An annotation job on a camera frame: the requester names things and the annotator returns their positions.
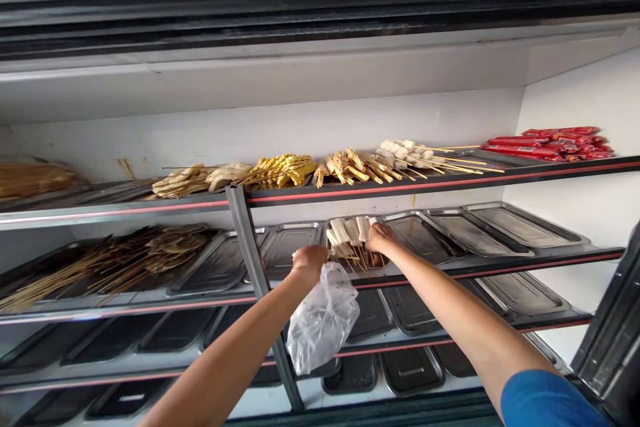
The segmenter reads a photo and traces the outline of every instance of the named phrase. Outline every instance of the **blue shirt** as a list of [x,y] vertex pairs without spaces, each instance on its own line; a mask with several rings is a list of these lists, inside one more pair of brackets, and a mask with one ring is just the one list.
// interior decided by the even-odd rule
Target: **blue shirt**
[[511,377],[500,405],[507,427],[611,427],[578,389],[545,370]]

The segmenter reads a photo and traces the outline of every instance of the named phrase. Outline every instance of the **clear plastic bag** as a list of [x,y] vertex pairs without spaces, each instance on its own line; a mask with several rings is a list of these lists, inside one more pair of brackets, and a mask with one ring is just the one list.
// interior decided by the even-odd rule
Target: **clear plastic bag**
[[358,291],[340,264],[322,267],[320,282],[291,316],[287,349],[298,375],[306,375],[338,353],[358,316]]

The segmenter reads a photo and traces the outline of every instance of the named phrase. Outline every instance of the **stain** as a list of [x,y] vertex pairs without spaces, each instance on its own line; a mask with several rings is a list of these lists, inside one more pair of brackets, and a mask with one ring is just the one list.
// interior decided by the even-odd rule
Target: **stain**
[[123,158],[123,159],[116,159],[115,161],[118,163],[118,165],[120,165],[120,168],[124,170],[125,173],[131,178],[131,180],[137,179],[137,177],[135,176],[135,172],[133,171],[133,168],[129,163],[129,159]]

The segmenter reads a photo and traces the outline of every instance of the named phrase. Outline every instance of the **metal tray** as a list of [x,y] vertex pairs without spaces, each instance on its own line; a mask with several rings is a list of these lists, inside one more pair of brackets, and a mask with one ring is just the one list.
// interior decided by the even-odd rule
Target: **metal tray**
[[99,420],[134,416],[158,399],[173,379],[151,379],[112,386],[87,411],[87,419]]
[[0,375],[24,374],[43,369],[105,323],[105,320],[87,320],[49,324],[0,359]]
[[[459,283],[487,304],[494,312],[504,318],[509,317],[509,312],[506,312],[476,280],[459,280]],[[403,334],[415,337],[431,334],[442,329],[440,323],[412,286],[404,285],[385,288],[382,289],[382,292],[387,305],[391,309],[395,323]]]
[[409,210],[383,217],[398,239],[409,250],[434,265],[463,257],[465,252],[447,239],[424,213]]
[[106,389],[105,386],[92,386],[52,390],[20,417],[15,425],[61,426],[74,419]]
[[389,307],[378,289],[361,290],[356,297],[360,306],[360,316],[355,321],[347,343],[381,334],[393,328],[393,318]]
[[531,248],[588,244],[589,240],[508,203],[474,203],[463,207],[491,227]]
[[483,257],[531,257],[534,253],[461,208],[429,209],[427,215],[459,245]]
[[293,252],[322,243],[325,222],[283,224],[271,228],[263,247],[268,280],[283,280],[293,267]]
[[448,373],[454,377],[475,377],[477,374],[467,356],[460,350],[457,344],[441,344],[434,346],[433,350],[438,360]]
[[[258,248],[267,237],[267,229],[255,230]],[[169,295],[204,294],[228,290],[247,273],[240,251],[237,232],[223,232],[216,236],[195,260],[193,265],[173,282]]]
[[518,314],[534,316],[569,308],[564,299],[526,272],[484,277],[480,282]]
[[429,347],[383,352],[381,362],[389,389],[398,397],[428,392],[445,381],[442,367]]
[[372,391],[377,383],[375,355],[365,354],[342,359],[340,370],[322,379],[322,390],[329,395],[357,394]]
[[180,352],[189,347],[215,315],[215,308],[178,310],[165,314],[138,345],[138,352]]
[[86,364],[114,359],[136,346],[164,315],[116,317],[65,354],[61,364]]

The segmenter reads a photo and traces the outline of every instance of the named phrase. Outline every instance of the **forearm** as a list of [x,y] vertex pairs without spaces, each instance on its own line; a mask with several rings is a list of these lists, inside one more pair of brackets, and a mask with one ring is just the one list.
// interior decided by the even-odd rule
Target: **forearm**
[[312,287],[295,271],[289,274],[205,350],[141,425],[222,425]]
[[529,369],[557,373],[530,342],[440,269],[399,244],[384,254],[468,357],[498,412],[504,385],[515,373]]

